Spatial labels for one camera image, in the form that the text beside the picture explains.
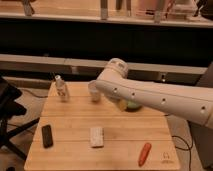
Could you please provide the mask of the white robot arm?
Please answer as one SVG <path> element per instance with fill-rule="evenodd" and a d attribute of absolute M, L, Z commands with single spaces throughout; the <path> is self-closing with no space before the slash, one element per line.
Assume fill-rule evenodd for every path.
<path fill-rule="evenodd" d="M 213 129 L 213 88 L 127 79 L 128 64 L 112 58 L 95 80 L 108 97 L 125 99 Z"/>

